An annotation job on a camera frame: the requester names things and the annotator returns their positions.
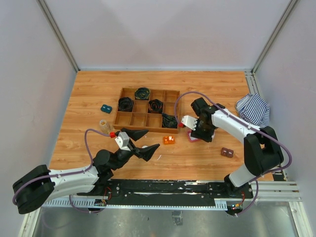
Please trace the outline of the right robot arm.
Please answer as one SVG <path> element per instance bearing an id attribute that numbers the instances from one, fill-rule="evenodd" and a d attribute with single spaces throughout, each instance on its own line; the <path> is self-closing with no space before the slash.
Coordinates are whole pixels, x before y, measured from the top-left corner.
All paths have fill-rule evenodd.
<path id="1" fill-rule="evenodd" d="M 243 144 L 244 164 L 224 178 L 220 192 L 234 198 L 249 181 L 280 165 L 284 157 L 273 128 L 251 129 L 251 125 L 230 113 L 223 105 L 210 106 L 200 97 L 191 103 L 194 118 L 191 136 L 212 142 L 215 130 L 221 128 Z"/>

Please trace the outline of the pink pill organizer box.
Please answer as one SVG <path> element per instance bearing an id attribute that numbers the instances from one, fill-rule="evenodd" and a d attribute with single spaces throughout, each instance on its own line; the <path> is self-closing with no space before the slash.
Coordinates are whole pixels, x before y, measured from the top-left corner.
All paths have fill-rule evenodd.
<path id="1" fill-rule="evenodd" d="M 192 132 L 191 132 L 190 130 L 187 131 L 188 140 L 189 140 L 190 142 L 197 142 L 197 141 L 199 141 L 198 138 L 192 137 L 192 136 L 191 136 L 191 133 L 192 133 Z"/>

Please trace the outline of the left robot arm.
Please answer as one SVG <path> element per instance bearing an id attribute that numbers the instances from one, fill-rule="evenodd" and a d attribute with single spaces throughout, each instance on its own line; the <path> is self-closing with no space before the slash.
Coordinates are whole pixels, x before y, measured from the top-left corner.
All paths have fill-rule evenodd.
<path id="1" fill-rule="evenodd" d="M 38 165 L 13 185 L 12 203 L 19 214 L 28 214 L 40 208 L 44 203 L 64 196 L 83 194 L 101 195 L 107 182 L 113 177 L 113 171 L 122 168 L 132 156 L 149 161 L 159 144 L 137 147 L 134 142 L 148 133 L 147 129 L 130 130 L 122 128 L 110 132 L 118 146 L 115 152 L 102 149 L 96 156 L 88 153 L 90 164 L 73 169 L 49 169 L 47 165 Z"/>

